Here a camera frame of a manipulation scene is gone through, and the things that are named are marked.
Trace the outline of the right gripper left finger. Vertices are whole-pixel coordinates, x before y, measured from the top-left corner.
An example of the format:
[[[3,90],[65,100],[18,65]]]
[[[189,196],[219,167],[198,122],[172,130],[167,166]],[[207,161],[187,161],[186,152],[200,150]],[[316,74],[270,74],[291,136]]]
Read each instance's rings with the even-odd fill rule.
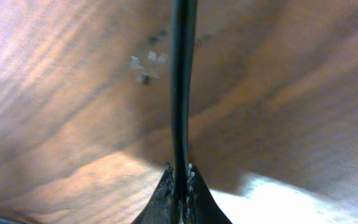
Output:
[[[167,164],[150,200],[132,224],[178,224],[179,214],[173,167]]]

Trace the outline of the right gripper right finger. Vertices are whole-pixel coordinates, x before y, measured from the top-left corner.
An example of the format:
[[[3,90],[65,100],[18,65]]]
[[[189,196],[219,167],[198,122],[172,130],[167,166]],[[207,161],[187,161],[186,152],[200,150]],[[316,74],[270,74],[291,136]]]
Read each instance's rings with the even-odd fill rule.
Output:
[[[215,202],[208,186],[194,164],[188,165],[187,195],[183,222],[187,224],[231,224]]]

